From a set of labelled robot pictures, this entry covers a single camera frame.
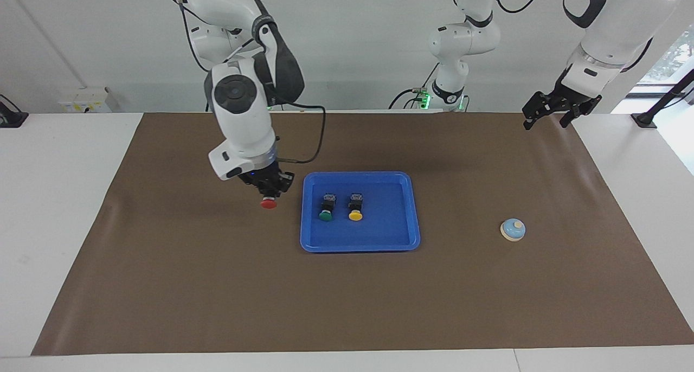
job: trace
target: white electrical box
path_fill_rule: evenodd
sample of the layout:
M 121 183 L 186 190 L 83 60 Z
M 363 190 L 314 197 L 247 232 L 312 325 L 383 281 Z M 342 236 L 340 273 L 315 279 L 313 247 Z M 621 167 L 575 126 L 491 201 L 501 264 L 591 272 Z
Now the white electrical box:
M 59 104 L 66 113 L 112 113 L 118 107 L 113 95 L 101 87 L 64 91 Z

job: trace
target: white wall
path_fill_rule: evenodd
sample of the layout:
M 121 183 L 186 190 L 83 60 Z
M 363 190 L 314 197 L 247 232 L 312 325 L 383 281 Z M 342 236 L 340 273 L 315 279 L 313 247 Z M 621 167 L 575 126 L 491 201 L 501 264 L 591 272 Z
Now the white wall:
M 56 112 L 57 90 L 78 86 L 27 17 L 0 0 L 0 91 L 29 112 Z M 421 85 L 436 60 L 427 35 L 462 21 L 451 0 L 263 0 L 307 81 L 301 100 L 329 108 L 385 108 Z M 503 0 L 518 7 L 527 0 Z M 694 21 L 685 0 L 642 64 L 605 91 L 609 112 Z M 109 86 L 124 111 L 188 111 L 205 105 L 203 73 L 188 51 L 181 17 L 168 0 L 20 0 L 60 54 L 89 86 Z M 537 90 L 549 91 L 582 37 L 562 0 L 537 0 L 511 16 L 495 11 L 500 47 L 467 59 L 471 110 L 518 112 Z

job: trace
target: white robotic arm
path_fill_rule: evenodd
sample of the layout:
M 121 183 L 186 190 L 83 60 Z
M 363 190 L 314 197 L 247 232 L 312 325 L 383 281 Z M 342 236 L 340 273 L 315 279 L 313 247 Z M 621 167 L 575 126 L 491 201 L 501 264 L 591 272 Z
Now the white robotic arm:
M 293 174 L 278 166 L 268 106 L 301 95 L 298 63 L 260 0 L 176 2 L 205 22 L 191 30 L 191 40 L 196 55 L 216 63 L 205 79 L 205 94 L 226 140 L 209 155 L 213 169 L 220 179 L 238 177 L 257 187 L 261 205 L 274 208 Z M 262 51 L 252 57 L 233 55 L 258 46 Z
M 581 115 L 588 115 L 600 102 L 600 93 L 624 71 L 638 51 L 645 51 L 649 39 L 674 12 L 681 0 L 589 0 L 579 15 L 567 8 L 568 18 L 586 34 L 568 59 L 555 89 L 540 91 L 523 107 L 525 129 L 541 117 L 567 112 L 562 127 Z
M 493 21 L 494 0 L 456 1 L 465 22 L 446 24 L 429 36 L 429 50 L 441 63 L 436 78 L 427 86 L 431 108 L 459 107 L 468 76 L 468 64 L 461 59 L 496 49 L 501 37 Z

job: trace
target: blue tray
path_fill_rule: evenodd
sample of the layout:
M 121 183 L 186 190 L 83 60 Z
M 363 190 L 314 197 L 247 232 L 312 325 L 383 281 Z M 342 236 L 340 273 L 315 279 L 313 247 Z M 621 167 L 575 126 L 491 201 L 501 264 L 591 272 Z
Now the blue tray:
M 318 218 L 324 194 L 335 194 L 333 220 Z M 350 221 L 352 193 L 364 194 L 361 221 Z M 301 246 L 310 253 L 411 251 L 419 246 L 412 180 L 399 171 L 312 172 L 304 180 Z

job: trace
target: blue dome object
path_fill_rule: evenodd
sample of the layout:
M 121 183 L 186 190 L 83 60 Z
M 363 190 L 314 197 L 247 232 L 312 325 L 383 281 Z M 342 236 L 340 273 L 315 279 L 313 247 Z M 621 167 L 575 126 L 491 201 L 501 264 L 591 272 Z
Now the blue dome object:
M 512 242 L 520 241 L 525 236 L 525 224 L 519 219 L 508 219 L 501 224 L 501 235 Z

